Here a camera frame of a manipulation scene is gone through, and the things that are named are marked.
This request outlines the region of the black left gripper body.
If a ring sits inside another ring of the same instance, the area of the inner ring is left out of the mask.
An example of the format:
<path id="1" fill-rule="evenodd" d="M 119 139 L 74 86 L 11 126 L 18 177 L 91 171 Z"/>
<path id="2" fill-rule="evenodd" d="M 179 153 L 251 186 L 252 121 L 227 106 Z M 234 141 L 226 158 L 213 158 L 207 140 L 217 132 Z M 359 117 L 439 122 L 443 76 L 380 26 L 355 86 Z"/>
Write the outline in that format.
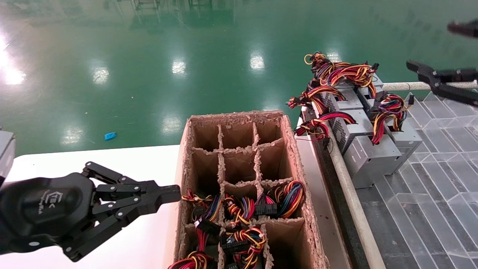
<path id="1" fill-rule="evenodd" d="M 65 247 L 92 228 L 94 183 L 79 173 L 7 182 L 1 187 L 1 254 Z"/>

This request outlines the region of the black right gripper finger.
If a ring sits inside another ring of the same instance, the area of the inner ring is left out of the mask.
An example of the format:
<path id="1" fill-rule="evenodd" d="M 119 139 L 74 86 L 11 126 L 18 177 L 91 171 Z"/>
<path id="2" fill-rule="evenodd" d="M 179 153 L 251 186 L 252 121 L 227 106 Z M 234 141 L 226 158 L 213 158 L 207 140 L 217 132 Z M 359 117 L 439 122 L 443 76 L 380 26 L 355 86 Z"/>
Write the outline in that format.
<path id="1" fill-rule="evenodd" d="M 450 83 L 474 82 L 478 75 L 476 69 L 435 70 L 413 60 L 408 60 L 406 67 L 417 74 L 420 82 L 428 84 L 433 94 L 474 107 L 478 105 L 477 92 L 450 85 Z"/>
<path id="2" fill-rule="evenodd" d="M 470 22 L 451 22 L 447 24 L 447 30 L 451 34 L 468 38 L 478 38 L 478 20 Z"/>

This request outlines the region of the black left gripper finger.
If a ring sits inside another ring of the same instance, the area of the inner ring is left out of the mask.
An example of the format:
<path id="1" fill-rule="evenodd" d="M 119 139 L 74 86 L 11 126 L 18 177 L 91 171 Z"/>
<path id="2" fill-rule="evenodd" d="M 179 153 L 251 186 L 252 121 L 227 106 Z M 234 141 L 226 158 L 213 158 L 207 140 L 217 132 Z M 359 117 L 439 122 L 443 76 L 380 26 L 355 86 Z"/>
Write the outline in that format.
<path id="1" fill-rule="evenodd" d="M 98 225 L 63 243 L 63 252 L 72 262 L 78 262 L 138 217 L 157 213 L 161 205 L 180 199 L 180 194 L 142 194 L 94 206 L 87 220 L 98 221 Z"/>
<path id="2" fill-rule="evenodd" d="M 125 199 L 142 195 L 154 199 L 181 199 L 178 185 L 160 186 L 154 180 L 139 182 L 91 161 L 85 164 L 81 175 L 103 183 L 94 191 L 100 199 Z"/>

